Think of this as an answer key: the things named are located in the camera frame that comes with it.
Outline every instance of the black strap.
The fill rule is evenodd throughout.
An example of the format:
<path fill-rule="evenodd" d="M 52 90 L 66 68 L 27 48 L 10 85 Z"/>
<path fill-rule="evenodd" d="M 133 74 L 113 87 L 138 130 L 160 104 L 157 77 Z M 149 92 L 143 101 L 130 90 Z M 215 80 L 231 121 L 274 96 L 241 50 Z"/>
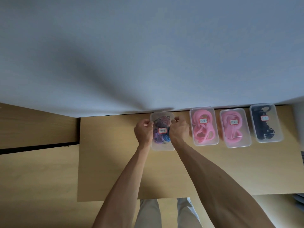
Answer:
<path fill-rule="evenodd" d="M 266 116 L 267 112 L 270 110 L 271 105 L 263 105 L 261 107 L 251 108 L 256 135 L 260 140 L 263 140 L 265 138 L 271 139 L 275 135 L 275 131 L 267 125 L 266 121 L 261 120 L 261 116 Z"/>

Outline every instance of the hand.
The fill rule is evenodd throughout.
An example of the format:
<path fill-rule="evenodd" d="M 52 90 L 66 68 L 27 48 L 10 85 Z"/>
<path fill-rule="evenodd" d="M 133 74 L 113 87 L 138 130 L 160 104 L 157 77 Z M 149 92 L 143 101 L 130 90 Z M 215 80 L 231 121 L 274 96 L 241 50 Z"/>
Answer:
<path fill-rule="evenodd" d="M 174 145 L 174 143 L 184 141 L 189 136 L 189 124 L 184 116 L 175 117 L 171 122 L 169 136 Z"/>
<path fill-rule="evenodd" d="M 153 122 L 149 119 L 142 119 L 134 127 L 134 133 L 139 146 L 150 147 L 153 140 Z"/>

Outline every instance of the label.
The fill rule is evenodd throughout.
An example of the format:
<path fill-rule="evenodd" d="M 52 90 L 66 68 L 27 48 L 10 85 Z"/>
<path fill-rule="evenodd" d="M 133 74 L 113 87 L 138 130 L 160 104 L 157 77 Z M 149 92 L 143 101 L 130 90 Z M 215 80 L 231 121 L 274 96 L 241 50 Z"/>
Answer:
<path fill-rule="evenodd" d="M 208 119 L 207 118 L 200 118 L 200 124 L 205 124 L 208 123 Z"/>
<path fill-rule="evenodd" d="M 158 133 L 167 133 L 167 128 L 158 128 Z"/>
<path fill-rule="evenodd" d="M 261 121 L 269 121 L 269 116 L 268 115 L 262 115 L 261 116 Z"/>
<path fill-rule="evenodd" d="M 238 124 L 239 124 L 238 119 L 230 120 L 230 125 L 238 125 Z"/>

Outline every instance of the forearm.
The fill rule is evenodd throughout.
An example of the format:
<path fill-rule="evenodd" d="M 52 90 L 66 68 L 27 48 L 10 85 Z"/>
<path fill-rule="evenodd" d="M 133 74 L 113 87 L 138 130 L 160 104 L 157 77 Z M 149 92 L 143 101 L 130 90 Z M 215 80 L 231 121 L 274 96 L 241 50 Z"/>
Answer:
<path fill-rule="evenodd" d="M 93 228 L 131 227 L 139 185 L 150 147 L 138 147 L 106 197 Z"/>
<path fill-rule="evenodd" d="M 216 228 L 274 228 L 254 198 L 225 171 L 184 141 L 172 143 Z"/>

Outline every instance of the plastic container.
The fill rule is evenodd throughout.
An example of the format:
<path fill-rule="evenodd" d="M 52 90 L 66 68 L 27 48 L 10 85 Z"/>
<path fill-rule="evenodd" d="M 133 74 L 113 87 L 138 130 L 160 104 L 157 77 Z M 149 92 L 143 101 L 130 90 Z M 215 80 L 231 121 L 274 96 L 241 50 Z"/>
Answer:
<path fill-rule="evenodd" d="M 156 112 L 150 115 L 150 120 L 154 122 L 153 124 L 154 137 L 151 144 L 153 150 L 155 151 L 175 150 L 169 137 L 171 120 L 173 119 L 174 119 L 173 113 Z"/>
<path fill-rule="evenodd" d="M 245 110 L 227 109 L 220 113 L 223 139 L 228 148 L 250 146 L 252 143 Z"/>
<path fill-rule="evenodd" d="M 193 142 L 196 146 L 219 142 L 215 112 L 212 107 L 193 108 L 189 112 Z"/>
<path fill-rule="evenodd" d="M 284 139 L 274 104 L 252 105 L 249 111 L 254 134 L 258 142 L 279 142 Z"/>

